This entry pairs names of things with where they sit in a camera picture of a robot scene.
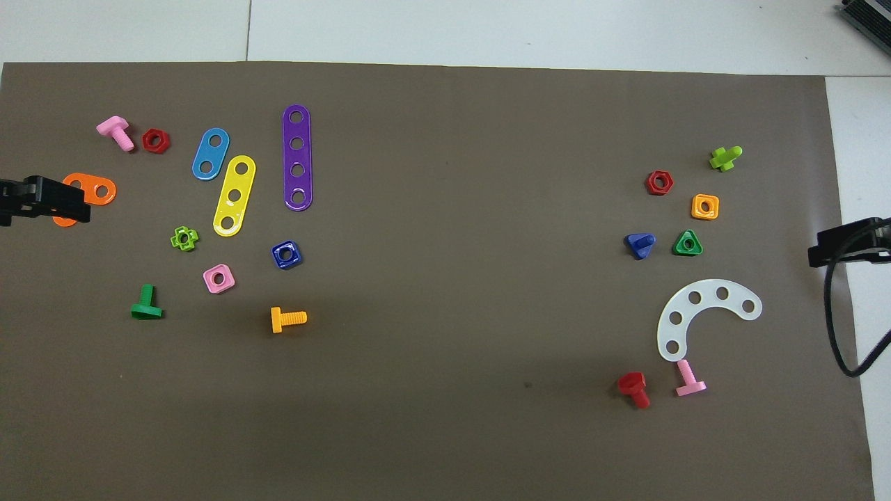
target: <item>pink bolt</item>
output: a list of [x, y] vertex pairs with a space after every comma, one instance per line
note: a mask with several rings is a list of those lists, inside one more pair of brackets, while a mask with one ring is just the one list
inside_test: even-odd
[[120, 146], [121, 150], [129, 152], [134, 149], [134, 146], [133, 141], [130, 141], [130, 138], [127, 137], [127, 133], [124, 132], [124, 129], [127, 127], [130, 127], [130, 124], [128, 124], [126, 120], [115, 115], [97, 125], [96, 130], [103, 136], [111, 136], [115, 140], [115, 143]]
[[690, 369], [690, 363], [687, 360], [681, 359], [677, 362], [677, 368], [681, 370], [681, 377], [683, 378], [684, 385], [677, 390], [677, 396], [683, 397], [685, 395], [690, 395], [691, 393], [696, 393], [697, 391], [703, 391], [706, 388], [706, 384], [702, 381], [696, 381], [696, 376], [693, 375], [693, 371]]

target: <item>green bolt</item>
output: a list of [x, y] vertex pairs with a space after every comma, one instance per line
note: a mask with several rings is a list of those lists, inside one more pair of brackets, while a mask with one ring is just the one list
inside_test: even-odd
[[708, 163], [712, 164], [712, 168], [719, 168], [721, 172], [727, 172], [733, 168], [733, 161], [738, 159], [742, 154], [742, 148], [733, 146], [729, 151], [724, 148], [718, 148], [712, 152], [712, 160]]
[[130, 307], [130, 315], [139, 320], [149, 320], [152, 318], [161, 318], [164, 311], [161, 308], [151, 305], [151, 296], [155, 293], [155, 286], [147, 283], [143, 285], [142, 291], [139, 293], [139, 304]]

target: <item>pink square nut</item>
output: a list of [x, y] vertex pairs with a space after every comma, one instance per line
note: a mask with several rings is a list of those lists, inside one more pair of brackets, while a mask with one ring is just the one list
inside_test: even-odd
[[[218, 275], [223, 277], [222, 283], [215, 282]], [[204, 272], [204, 284], [208, 286], [208, 292], [211, 294], [219, 294], [235, 285], [235, 277], [232, 276], [232, 270], [230, 270], [228, 266], [222, 264], [216, 265]]]

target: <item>lime green bolt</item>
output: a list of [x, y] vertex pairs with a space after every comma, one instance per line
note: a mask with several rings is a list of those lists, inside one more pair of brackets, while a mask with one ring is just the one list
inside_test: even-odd
[[719, 168], [721, 172], [727, 172], [733, 168], [733, 161], [738, 159], [742, 154], [742, 148], [733, 146], [729, 151], [724, 148], [718, 148], [712, 152], [712, 160], [708, 163], [712, 164], [712, 168]]

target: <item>yellow bolt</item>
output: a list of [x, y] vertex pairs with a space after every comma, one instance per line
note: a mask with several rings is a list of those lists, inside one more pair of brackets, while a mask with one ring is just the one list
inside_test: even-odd
[[307, 322], [306, 311], [292, 311], [290, 313], [282, 313], [279, 307], [272, 307], [269, 312], [273, 317], [273, 333], [280, 333], [282, 325], [300, 325]]

